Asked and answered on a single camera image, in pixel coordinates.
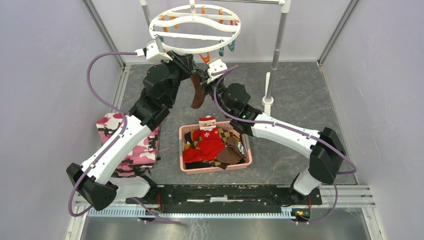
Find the brown striped-cuff sock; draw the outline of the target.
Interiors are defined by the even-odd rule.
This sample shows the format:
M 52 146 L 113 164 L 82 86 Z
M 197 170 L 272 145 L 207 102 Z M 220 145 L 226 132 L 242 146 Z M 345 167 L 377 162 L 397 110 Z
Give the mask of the brown striped-cuff sock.
M 192 109 L 199 109 L 204 101 L 205 101 L 205 94 L 203 93 L 203 87 L 201 85 L 201 79 L 200 76 L 198 74 L 192 74 L 190 76 L 190 80 L 193 84 L 194 87 L 194 96 L 192 99 L 192 103 L 191 103 L 191 108 Z

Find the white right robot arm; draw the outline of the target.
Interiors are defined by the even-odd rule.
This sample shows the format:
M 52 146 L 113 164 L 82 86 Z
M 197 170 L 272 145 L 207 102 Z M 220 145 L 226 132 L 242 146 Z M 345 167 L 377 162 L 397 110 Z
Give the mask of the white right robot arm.
M 333 129 L 307 129 L 273 118 L 249 104 L 251 96 L 242 84 L 225 86 L 222 79 L 202 79 L 201 86 L 238 133 L 289 147 L 309 160 L 308 168 L 295 178 L 288 191 L 293 203 L 302 204 L 320 185 L 334 184 L 346 151 Z

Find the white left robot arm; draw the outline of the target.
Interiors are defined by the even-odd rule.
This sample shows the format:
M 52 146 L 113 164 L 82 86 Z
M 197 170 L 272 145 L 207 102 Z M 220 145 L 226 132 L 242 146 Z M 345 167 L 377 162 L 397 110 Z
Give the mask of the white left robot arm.
M 73 185 L 68 200 L 72 217 L 84 215 L 89 209 L 101 211 L 115 199 L 139 198 L 145 204 L 153 203 L 157 190 L 143 177 L 112 179 L 112 174 L 126 155 L 167 117 L 175 103 L 180 83 L 192 74 L 202 72 L 192 54 L 170 50 L 149 59 L 155 65 L 146 75 L 150 90 L 143 90 L 129 115 L 117 107 L 122 117 L 114 134 L 90 158 L 81 164 L 71 163 L 66 173 Z M 74 196 L 79 193 L 90 205 L 76 213 Z

